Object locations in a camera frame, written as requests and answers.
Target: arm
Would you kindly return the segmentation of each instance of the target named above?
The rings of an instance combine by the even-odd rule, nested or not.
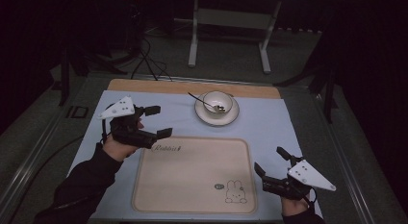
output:
[[[315,209],[307,202],[281,197],[282,217],[285,224],[324,224],[323,219],[315,214]]]
[[[137,149],[112,137],[103,146],[98,143],[93,157],[72,169],[55,190],[53,204],[38,213],[34,223],[87,223],[106,189],[115,182],[123,160]]]

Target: black gripper mount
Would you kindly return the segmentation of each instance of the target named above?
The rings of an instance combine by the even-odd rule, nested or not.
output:
[[[125,115],[120,117],[115,117],[111,121],[111,134],[114,140],[133,146],[138,146],[139,148],[150,149],[152,145],[158,140],[166,137],[171,137],[172,128],[163,129],[157,131],[156,134],[148,133],[142,131],[138,128],[138,122],[140,117],[144,114],[145,116],[154,115],[160,113],[160,106],[152,107],[136,107],[135,113],[131,115]]]
[[[291,161],[292,167],[303,160],[303,158],[297,158],[290,155],[284,148],[279,146],[277,147],[276,152],[282,156],[284,160]],[[254,168],[256,174],[262,179],[263,191],[274,193],[291,200],[304,199],[310,192],[310,186],[303,185],[289,174],[287,174],[288,178],[286,179],[276,179],[267,176],[266,171],[256,162]]]

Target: black sleeve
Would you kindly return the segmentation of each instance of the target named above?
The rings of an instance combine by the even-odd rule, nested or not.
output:
[[[314,209],[308,209],[306,212],[292,216],[282,215],[282,217],[285,224],[325,224],[323,219],[315,214]]]
[[[121,165],[98,144],[93,157],[76,165],[58,186],[53,204],[34,223],[87,223]]]

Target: white table leg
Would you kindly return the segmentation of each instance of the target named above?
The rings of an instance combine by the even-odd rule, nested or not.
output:
[[[270,66],[269,66],[267,47],[269,44],[270,36],[272,35],[272,32],[273,32],[273,27],[275,26],[276,18],[278,17],[278,13],[279,13],[281,5],[282,5],[281,1],[278,1],[276,3],[275,10],[273,12],[273,15],[270,17],[270,21],[268,24],[267,35],[264,41],[259,43],[259,52],[261,54],[262,68],[264,69],[264,73],[266,74],[269,74],[271,72]]]
[[[194,13],[192,14],[192,39],[189,56],[189,67],[195,67],[197,57],[197,26],[198,26],[198,0],[194,0]]]

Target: spoon handle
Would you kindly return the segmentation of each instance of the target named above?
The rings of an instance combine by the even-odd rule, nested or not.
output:
[[[189,93],[189,92],[188,92],[188,94],[189,94],[191,97],[193,97],[193,98],[197,99],[198,101],[200,101],[200,102],[202,102],[202,103],[205,103],[205,104],[207,104],[207,105],[209,105],[209,106],[211,106],[211,107],[212,107],[212,105],[210,105],[210,104],[208,104],[207,102],[205,102],[205,101],[203,101],[203,100],[199,99],[198,97],[196,97],[196,96],[192,95],[191,93]]]

